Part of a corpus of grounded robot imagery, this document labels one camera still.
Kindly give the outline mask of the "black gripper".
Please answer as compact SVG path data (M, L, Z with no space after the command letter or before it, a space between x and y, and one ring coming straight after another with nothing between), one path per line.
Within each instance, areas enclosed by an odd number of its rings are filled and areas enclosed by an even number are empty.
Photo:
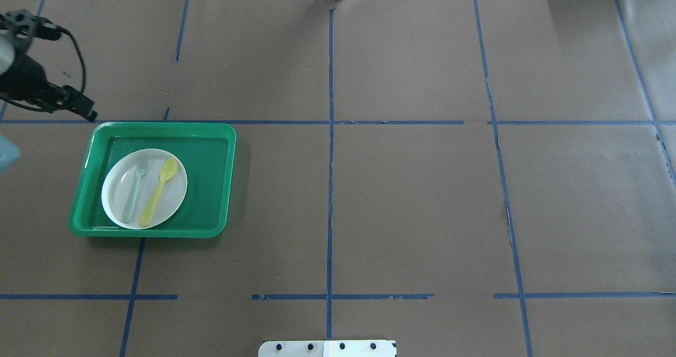
M98 113L94 102L74 87L57 87L46 79L43 67L27 54L2 51L2 100L22 109L64 109L90 123Z

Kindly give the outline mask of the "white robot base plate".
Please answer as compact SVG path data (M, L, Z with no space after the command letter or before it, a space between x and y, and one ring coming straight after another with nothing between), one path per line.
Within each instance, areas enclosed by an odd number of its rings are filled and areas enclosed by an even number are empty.
M264 342L258 356L397 356L391 340L302 340Z

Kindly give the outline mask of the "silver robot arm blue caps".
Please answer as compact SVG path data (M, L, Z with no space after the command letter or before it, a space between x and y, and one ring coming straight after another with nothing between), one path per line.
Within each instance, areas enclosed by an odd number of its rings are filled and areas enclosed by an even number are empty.
M2 101L36 113L52 114L65 110L88 122L94 122L98 113L94 110L94 101L84 95L86 67L82 53L74 36L68 31L65 34L74 44L80 61L81 87L60 87L49 82L44 67L2 35Z

